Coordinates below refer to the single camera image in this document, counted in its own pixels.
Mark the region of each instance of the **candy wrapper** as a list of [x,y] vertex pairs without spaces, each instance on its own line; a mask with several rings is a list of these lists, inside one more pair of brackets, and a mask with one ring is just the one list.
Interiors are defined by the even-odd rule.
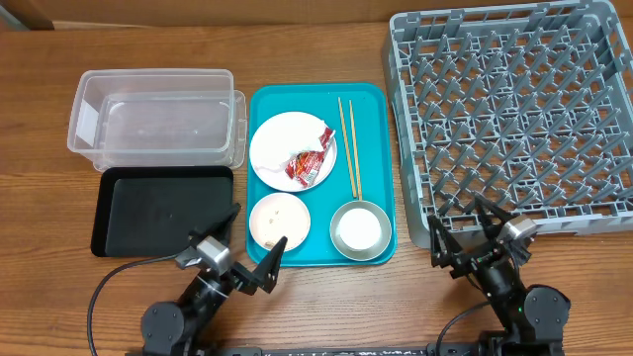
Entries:
[[325,154],[333,138],[334,130],[325,127],[325,132],[319,138],[323,152],[309,151],[299,153],[286,166],[288,176],[297,180],[304,188],[312,186],[318,176],[320,167],[323,165]]

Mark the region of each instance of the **dish rack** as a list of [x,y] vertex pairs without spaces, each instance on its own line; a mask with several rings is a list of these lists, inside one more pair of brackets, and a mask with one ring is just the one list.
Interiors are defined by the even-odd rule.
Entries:
[[540,233],[633,229],[632,56],[608,1],[395,15],[384,70],[411,240],[480,230],[474,194]]

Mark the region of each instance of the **gray bowl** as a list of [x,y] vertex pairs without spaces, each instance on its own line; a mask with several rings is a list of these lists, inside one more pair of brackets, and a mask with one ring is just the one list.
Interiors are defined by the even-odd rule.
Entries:
[[[338,225],[340,224],[341,218],[345,215],[345,213],[352,209],[365,209],[371,212],[380,223],[381,233],[378,238],[378,242],[370,248],[362,251],[356,251],[349,248],[340,238],[340,233],[338,231]],[[383,252],[385,252],[387,246],[389,246],[389,241],[392,239],[392,224],[389,221],[387,214],[385,214],[385,212],[383,212],[383,210],[376,204],[367,201],[352,201],[338,208],[336,213],[334,213],[332,221],[329,224],[329,236],[332,239],[334,247],[336,247],[338,252],[340,252],[343,256],[354,261],[369,261],[380,256]]]

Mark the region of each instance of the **pair of chopsticks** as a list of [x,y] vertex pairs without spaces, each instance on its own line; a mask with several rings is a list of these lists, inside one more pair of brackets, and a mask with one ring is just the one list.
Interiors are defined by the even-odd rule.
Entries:
[[360,185],[360,168],[358,167],[358,147],[356,146],[356,128],[354,126],[354,109],[352,101],[349,101],[349,117],[352,124],[352,143],[354,144],[354,164],[356,166],[356,181],[358,182],[358,195],[356,195],[356,186],[354,185],[354,174],[352,173],[352,160],[349,156],[349,143],[347,142],[347,127],[345,126],[345,114],[343,114],[343,106],[338,98],[338,111],[340,112],[340,123],[343,126],[343,138],[345,140],[345,153],[347,153],[347,168],[349,170],[349,181],[352,184],[352,196],[358,197],[359,201],[363,200],[363,189]]

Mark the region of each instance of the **teal tray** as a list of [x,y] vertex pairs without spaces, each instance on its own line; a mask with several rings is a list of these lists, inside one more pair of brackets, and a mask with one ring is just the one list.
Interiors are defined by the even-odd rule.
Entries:
[[[392,240],[380,256],[371,261],[352,261],[336,250],[329,238],[329,223],[343,204],[352,200],[343,133],[338,113],[338,97],[343,103],[345,123],[352,149],[349,120],[349,100],[354,106],[358,160],[363,187],[363,199],[381,207],[392,223]],[[292,251],[284,253],[282,266],[349,266],[377,265],[387,262],[396,252],[396,209],[394,178],[389,143],[387,101],[383,92],[369,83],[274,85],[258,90],[250,101],[249,141],[260,125],[273,116],[299,111],[317,116],[336,131],[338,147],[336,163],[331,173],[318,186],[297,193],[311,214],[311,228],[306,240]],[[246,184],[246,251],[259,263],[266,255],[248,229],[250,212],[260,199],[275,193],[255,174],[248,162]]]

